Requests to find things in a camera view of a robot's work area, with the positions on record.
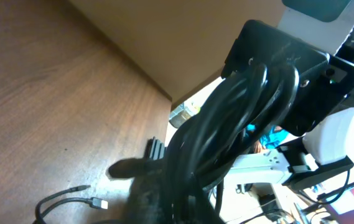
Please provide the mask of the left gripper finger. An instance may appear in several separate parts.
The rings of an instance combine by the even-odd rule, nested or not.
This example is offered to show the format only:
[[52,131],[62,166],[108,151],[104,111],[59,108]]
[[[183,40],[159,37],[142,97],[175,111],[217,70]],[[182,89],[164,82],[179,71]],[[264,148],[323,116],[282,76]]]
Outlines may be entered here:
[[167,224],[162,204],[162,181],[160,177],[136,177],[130,188],[123,210],[126,224]]

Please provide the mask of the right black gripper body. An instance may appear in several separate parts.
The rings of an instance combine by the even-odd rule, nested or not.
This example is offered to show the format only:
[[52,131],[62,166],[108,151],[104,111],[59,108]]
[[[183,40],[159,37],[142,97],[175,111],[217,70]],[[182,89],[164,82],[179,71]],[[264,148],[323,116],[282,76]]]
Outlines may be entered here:
[[271,27],[248,20],[235,39],[221,71],[256,75],[266,68],[266,81],[253,123],[276,124],[301,136],[323,121],[354,89],[354,64]]

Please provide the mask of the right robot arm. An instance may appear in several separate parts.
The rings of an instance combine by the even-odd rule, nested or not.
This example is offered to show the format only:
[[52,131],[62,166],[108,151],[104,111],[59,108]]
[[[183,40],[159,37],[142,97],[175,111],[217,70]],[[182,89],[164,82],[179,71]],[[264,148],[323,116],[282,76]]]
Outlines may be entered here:
[[247,21],[235,40],[222,77],[263,63],[269,72],[289,65],[297,90],[282,129],[294,139],[263,154],[239,156],[226,175],[236,184],[270,183],[302,190],[354,163],[354,42],[330,55],[261,21]]

